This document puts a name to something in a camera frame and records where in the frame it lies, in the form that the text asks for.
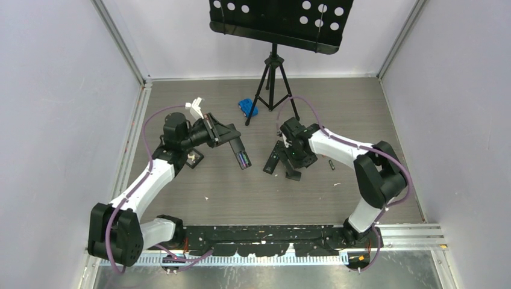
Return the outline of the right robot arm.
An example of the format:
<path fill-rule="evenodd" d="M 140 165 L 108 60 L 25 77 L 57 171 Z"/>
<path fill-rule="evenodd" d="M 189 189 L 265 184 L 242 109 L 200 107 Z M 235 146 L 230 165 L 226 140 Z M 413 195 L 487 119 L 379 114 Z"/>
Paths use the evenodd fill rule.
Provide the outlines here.
<path fill-rule="evenodd" d="M 306 127 L 295 117 L 285 121 L 279 131 L 280 160 L 287 166 L 287 176 L 298 176 L 299 169 L 311 166 L 319 155 L 353 169 L 361 200 L 341 230 L 352 247 L 359 247 L 368 239 L 385 207 L 411 183 L 393 147 L 385 141 L 354 141 L 317 123 Z"/>

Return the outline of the black battery cover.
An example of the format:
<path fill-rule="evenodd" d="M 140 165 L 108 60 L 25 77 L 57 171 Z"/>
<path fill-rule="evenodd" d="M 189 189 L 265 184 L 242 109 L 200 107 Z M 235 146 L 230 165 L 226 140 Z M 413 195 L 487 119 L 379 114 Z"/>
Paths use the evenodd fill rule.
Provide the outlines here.
<path fill-rule="evenodd" d="M 300 171 L 292 170 L 286 172 L 286 178 L 293 181 L 300 181 L 302 173 Z"/>

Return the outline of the blue purple battery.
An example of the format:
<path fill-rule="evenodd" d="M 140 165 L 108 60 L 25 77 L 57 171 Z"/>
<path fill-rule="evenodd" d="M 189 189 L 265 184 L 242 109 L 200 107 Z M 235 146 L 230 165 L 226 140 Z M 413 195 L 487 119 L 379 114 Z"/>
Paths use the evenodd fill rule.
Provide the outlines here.
<path fill-rule="evenodd" d="M 243 154 L 242 154 L 242 153 L 239 153 L 239 154 L 238 154 L 238 157 L 239 157 L 239 159 L 240 159 L 240 162 L 241 162 L 242 167 L 243 167 L 243 168 L 247 167 L 246 162 L 245 162 L 245 159 L 244 159 L 244 157 L 243 157 Z"/>

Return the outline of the plain black remote control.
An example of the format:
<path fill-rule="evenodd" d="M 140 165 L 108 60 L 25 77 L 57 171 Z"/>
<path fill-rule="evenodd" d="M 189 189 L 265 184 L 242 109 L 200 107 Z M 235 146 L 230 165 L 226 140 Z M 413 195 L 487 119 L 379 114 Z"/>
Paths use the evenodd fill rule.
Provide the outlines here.
<path fill-rule="evenodd" d="M 233 154 L 242 170 L 252 166 L 252 162 L 246 153 L 245 147 L 240 137 L 229 141 Z"/>

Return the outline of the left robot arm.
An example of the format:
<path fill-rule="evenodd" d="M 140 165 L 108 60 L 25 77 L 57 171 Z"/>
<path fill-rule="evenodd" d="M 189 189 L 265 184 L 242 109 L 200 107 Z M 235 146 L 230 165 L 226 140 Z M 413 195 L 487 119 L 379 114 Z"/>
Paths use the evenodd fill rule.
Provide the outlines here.
<path fill-rule="evenodd" d="M 143 250 L 158 245 L 180 248 L 186 238 L 181 219 L 159 215 L 142 224 L 141 217 L 160 191 L 181 172 L 196 147 L 206 144 L 216 148 L 240 137 L 232 123 L 224 125 L 210 113 L 193 123 L 183 113 L 168 114 L 160 143 L 149 154 L 144 171 L 118 197 L 92 208 L 88 254 L 109 261 L 113 267 L 131 267 Z"/>

